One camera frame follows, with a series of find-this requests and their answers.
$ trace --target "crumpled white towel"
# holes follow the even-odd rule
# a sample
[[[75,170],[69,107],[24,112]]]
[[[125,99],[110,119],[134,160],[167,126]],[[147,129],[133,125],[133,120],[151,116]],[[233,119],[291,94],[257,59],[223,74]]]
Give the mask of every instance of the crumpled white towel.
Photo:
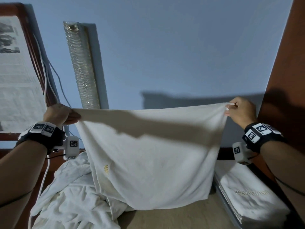
[[[289,208],[246,165],[235,160],[216,161],[215,178],[245,228],[283,226]]]
[[[74,109],[96,190],[139,210],[209,195],[227,103],[154,110]]]
[[[33,229],[120,228],[117,217],[128,205],[97,193],[86,152],[65,162],[31,210],[40,215]]]

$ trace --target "wall sconce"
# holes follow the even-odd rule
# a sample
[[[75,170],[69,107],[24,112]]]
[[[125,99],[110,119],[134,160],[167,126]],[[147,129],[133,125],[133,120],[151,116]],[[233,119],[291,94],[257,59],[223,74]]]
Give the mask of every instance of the wall sconce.
[[[100,109],[88,31],[78,22],[63,22],[81,104],[85,109]]]

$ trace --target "wooden panel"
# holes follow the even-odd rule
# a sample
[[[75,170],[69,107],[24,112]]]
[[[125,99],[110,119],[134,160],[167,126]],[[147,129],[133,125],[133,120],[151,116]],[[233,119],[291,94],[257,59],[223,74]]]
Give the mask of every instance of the wooden panel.
[[[41,85],[41,91],[44,90],[44,73],[38,52],[38,46],[31,31],[28,15],[25,6],[22,3],[3,3],[0,4],[0,16],[17,16],[20,20],[22,30],[24,32],[25,40],[29,49],[30,57],[35,69],[36,75]],[[50,86],[47,87],[46,102],[48,106],[56,103],[56,98],[51,91]],[[0,133],[0,140],[17,140],[19,134],[17,133]]]
[[[276,127],[292,146],[304,153],[304,117],[305,0],[294,0],[258,119]],[[261,157],[255,165],[273,176]]]

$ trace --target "wall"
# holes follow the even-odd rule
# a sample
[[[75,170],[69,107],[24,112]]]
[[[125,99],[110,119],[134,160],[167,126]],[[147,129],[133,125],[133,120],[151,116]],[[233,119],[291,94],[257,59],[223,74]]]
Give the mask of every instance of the wall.
[[[144,104],[166,108],[174,99],[183,100],[176,102],[178,106],[205,104],[236,95],[252,97],[259,107],[292,4],[292,0],[0,1],[32,4],[48,58],[74,108],[81,108],[81,103],[63,21],[95,23],[111,109],[143,109]],[[222,146],[231,146],[241,135],[229,122]],[[7,146],[0,142],[0,147]]]

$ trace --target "black wristband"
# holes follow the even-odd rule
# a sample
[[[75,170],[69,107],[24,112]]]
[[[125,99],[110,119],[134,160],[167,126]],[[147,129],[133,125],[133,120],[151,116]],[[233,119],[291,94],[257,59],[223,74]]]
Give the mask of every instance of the black wristband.
[[[27,140],[36,141],[47,148],[47,155],[49,155],[52,152],[54,146],[63,145],[63,140],[65,139],[65,132],[60,130],[58,127],[52,127],[52,129],[50,130],[50,125],[48,124],[50,123],[47,123],[45,125],[43,125],[42,123],[36,123],[29,130],[28,133],[21,136],[21,138],[17,141],[16,146]],[[37,129],[37,125],[43,126],[43,128],[38,129],[41,131],[41,133],[31,132]]]
[[[260,153],[261,146],[268,141],[281,141],[287,143],[281,133],[267,124],[252,123],[245,127],[245,135],[242,139],[247,144],[247,148],[253,152]]]

